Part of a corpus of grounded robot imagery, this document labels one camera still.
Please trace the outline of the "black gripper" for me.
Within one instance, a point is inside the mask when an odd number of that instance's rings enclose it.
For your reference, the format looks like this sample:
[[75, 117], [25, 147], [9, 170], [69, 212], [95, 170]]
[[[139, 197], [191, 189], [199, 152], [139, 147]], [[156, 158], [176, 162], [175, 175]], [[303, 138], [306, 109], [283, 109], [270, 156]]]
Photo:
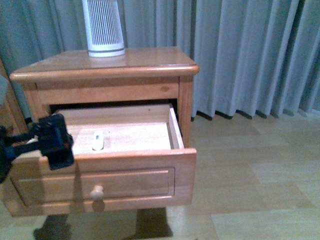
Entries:
[[33, 124], [31, 135], [38, 139], [38, 149], [46, 156], [49, 168], [58, 170], [74, 164], [73, 137], [68, 133], [65, 118], [57, 113]]

